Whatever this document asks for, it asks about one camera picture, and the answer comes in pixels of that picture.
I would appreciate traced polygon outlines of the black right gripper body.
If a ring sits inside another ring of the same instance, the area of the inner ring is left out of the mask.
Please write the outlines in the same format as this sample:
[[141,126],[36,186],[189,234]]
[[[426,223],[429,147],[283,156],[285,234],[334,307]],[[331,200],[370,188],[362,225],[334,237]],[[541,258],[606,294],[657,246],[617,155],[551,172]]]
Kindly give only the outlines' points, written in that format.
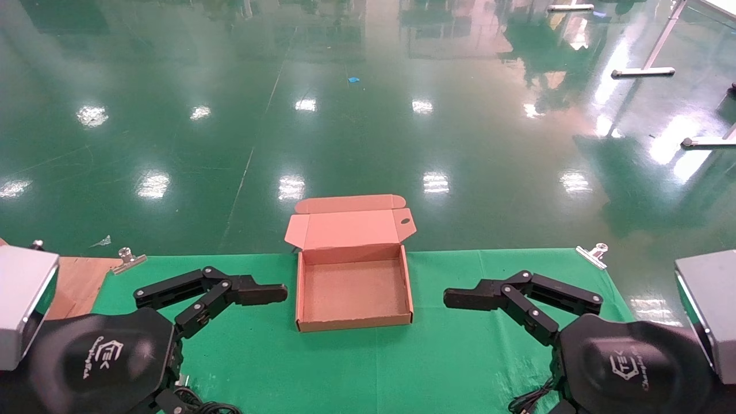
[[718,413],[720,379],[690,328],[584,315],[554,343],[555,413]]

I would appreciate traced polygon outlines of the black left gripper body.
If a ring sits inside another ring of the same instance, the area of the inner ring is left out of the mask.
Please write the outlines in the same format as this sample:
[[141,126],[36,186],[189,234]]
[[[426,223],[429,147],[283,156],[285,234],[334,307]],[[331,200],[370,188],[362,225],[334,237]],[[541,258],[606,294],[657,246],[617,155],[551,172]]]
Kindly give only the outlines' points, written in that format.
[[26,355],[28,413],[182,413],[174,325],[155,310],[47,322]]

